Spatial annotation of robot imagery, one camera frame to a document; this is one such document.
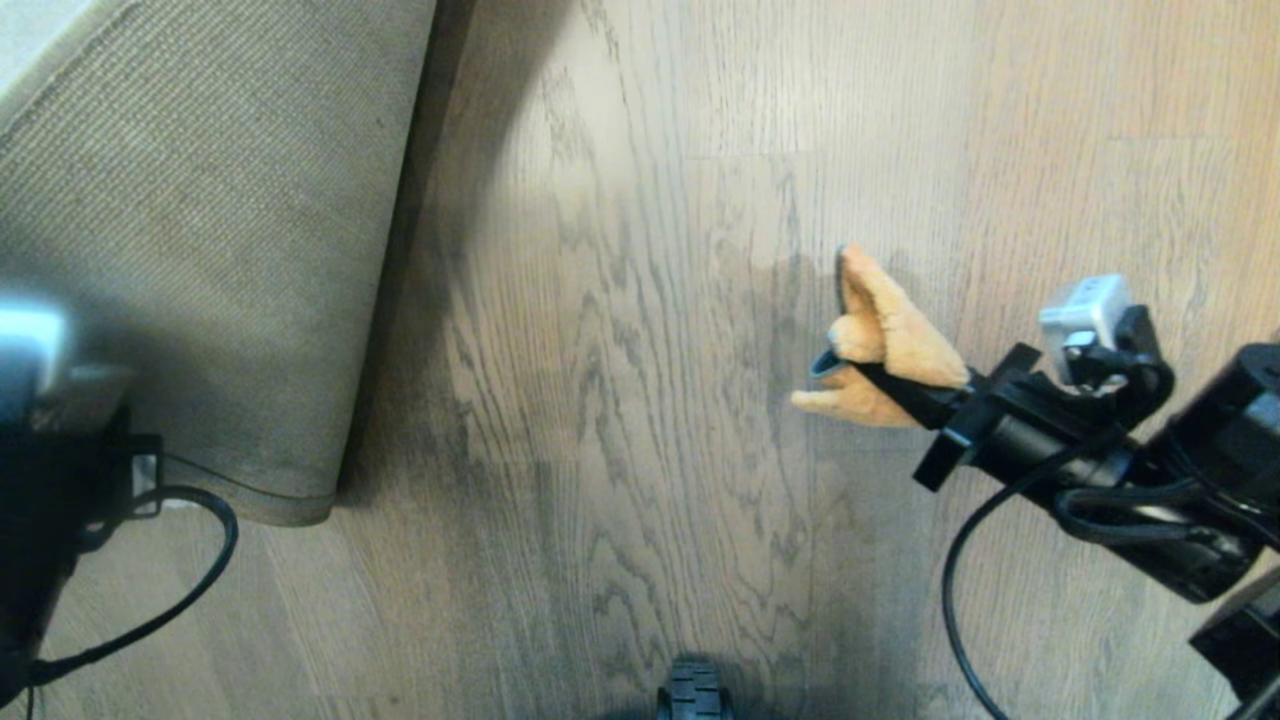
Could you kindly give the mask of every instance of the black wheel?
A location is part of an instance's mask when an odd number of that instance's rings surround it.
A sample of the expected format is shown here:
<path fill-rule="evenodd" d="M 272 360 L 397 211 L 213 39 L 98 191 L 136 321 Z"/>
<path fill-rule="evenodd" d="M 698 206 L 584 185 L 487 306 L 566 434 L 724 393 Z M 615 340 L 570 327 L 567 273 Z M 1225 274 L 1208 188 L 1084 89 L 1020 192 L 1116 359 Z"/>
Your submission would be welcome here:
<path fill-rule="evenodd" d="M 658 691 L 658 720 L 733 720 L 728 691 L 709 662 L 678 661 L 671 666 L 669 689 Z"/>

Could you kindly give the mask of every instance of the orange plush toy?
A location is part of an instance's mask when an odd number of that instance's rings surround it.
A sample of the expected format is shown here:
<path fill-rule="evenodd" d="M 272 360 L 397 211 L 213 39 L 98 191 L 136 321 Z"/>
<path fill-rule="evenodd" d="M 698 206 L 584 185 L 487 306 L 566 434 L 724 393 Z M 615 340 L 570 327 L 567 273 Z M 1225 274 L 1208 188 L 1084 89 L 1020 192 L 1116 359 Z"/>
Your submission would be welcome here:
<path fill-rule="evenodd" d="M 827 389 L 794 392 L 791 402 L 864 425 L 918 425 L 852 365 L 838 360 L 883 363 L 891 375 L 952 388 L 969 382 L 969 369 L 906 291 L 859 247 L 850 245 L 840 252 L 838 274 L 844 307 L 827 333 L 836 361 L 824 355 L 813 369 Z"/>

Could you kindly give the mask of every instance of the wooden floor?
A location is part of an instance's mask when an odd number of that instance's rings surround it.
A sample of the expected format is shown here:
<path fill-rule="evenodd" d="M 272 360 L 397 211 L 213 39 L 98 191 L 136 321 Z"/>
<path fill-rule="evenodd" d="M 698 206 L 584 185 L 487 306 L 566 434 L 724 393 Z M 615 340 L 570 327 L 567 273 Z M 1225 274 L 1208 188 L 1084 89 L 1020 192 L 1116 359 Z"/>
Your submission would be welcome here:
<path fill-rule="evenodd" d="M 1057 286 L 1126 273 L 1181 405 L 1280 325 L 1280 4 L 466 10 L 344 507 L 246 528 L 207 600 L 44 716 L 645 717 L 686 652 L 746 717 L 982 716 L 937 588 L 995 483 L 933 496 L 925 433 L 786 401 L 833 254 L 865 246 L 977 368 L 1038 343 Z M 46 655 L 178 597 L 214 528 L 168 512 L 87 559 Z M 964 633 L 1014 716 L 1233 707 L 1185 644 L 1208 607 L 1024 503 L 970 552 Z"/>

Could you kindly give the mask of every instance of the black wire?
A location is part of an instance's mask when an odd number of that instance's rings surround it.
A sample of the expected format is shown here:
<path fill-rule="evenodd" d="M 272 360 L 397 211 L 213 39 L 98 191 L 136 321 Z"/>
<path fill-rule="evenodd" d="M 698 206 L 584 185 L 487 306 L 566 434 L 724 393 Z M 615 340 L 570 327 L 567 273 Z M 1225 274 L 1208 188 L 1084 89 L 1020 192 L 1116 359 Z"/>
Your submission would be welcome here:
<path fill-rule="evenodd" d="M 1036 483 L 1052 477 L 1053 473 L 1068 462 L 1071 462 L 1084 455 L 1092 455 L 1103 447 L 1115 443 L 1125 436 L 1125 432 L 1126 430 L 1123 425 L 1112 424 L 1080 445 L 1060 450 L 1059 452 L 1046 457 L 1043 461 L 1032 468 L 1030 471 L 1023 477 L 1023 479 L 1005 486 L 1000 492 L 991 496 L 987 502 L 982 503 L 980 507 L 974 510 L 973 514 L 969 515 L 969 519 L 965 520 L 964 525 L 961 525 L 960 532 L 956 533 L 955 539 L 951 541 L 951 547 L 947 550 L 947 560 L 942 568 L 942 620 L 947 629 L 947 642 L 951 643 L 951 653 L 955 655 L 956 665 L 960 666 L 960 673 L 964 674 L 964 679 L 969 683 L 969 688 L 973 691 L 973 694 L 996 720 L 1009 720 L 1009 716 L 1005 715 L 1005 711 L 1001 710 L 998 705 L 996 705 L 996 701 L 992 700 L 987 688 L 982 684 L 982 679 L 978 678 L 978 673 L 969 662 L 969 653 L 964 650 L 964 642 L 960 639 L 960 628 L 956 621 L 955 609 L 955 575 L 956 565 L 960 562 L 960 553 L 964 551 L 965 543 L 969 542 L 969 537 L 978 528 L 978 525 L 982 524 L 988 515 L 995 512 L 997 507 L 1004 505 L 1005 501 L 1015 495 L 1027 492 Z"/>
<path fill-rule="evenodd" d="M 1062 530 L 1075 539 L 1103 546 L 1187 541 L 1197 532 L 1212 532 L 1185 523 L 1110 524 L 1091 520 L 1078 510 L 1134 510 L 1147 505 L 1179 506 L 1204 495 L 1204 486 L 1187 479 L 1157 487 L 1076 488 L 1053 498 L 1052 514 Z"/>
<path fill-rule="evenodd" d="M 187 593 L 186 597 L 179 600 L 177 605 L 165 610 L 160 615 L 156 615 L 151 620 L 133 628 L 128 633 L 115 638 L 114 641 L 105 642 L 97 647 L 92 647 L 81 652 L 79 655 L 73 655 L 70 657 L 64 657 L 61 660 L 44 661 L 37 660 L 32 662 L 31 666 L 31 684 L 32 685 L 46 685 L 59 678 L 74 673 L 81 667 L 102 660 L 104 657 L 119 652 L 125 647 L 141 641 L 142 638 L 150 635 L 151 633 L 165 626 L 170 620 L 180 615 L 184 610 L 192 606 L 200 596 L 218 580 L 227 569 L 227 564 L 230 562 L 232 552 L 236 551 L 236 542 L 239 539 L 239 524 L 236 521 L 236 511 L 232 506 L 227 503 L 225 500 L 218 497 L 216 495 L 202 491 L 198 488 L 182 487 L 182 486 L 166 486 L 160 487 L 148 492 L 145 492 L 133 500 L 133 507 L 131 510 L 136 511 L 140 507 L 151 505 L 152 502 L 164 502 L 165 500 L 184 500 L 187 502 L 193 502 L 200 505 L 205 510 L 212 512 L 223 523 L 223 548 L 219 551 L 218 557 L 214 564 L 205 573 L 205 577 L 196 583 L 196 587 Z M 124 518 L 115 519 L 114 523 L 119 524 Z"/>

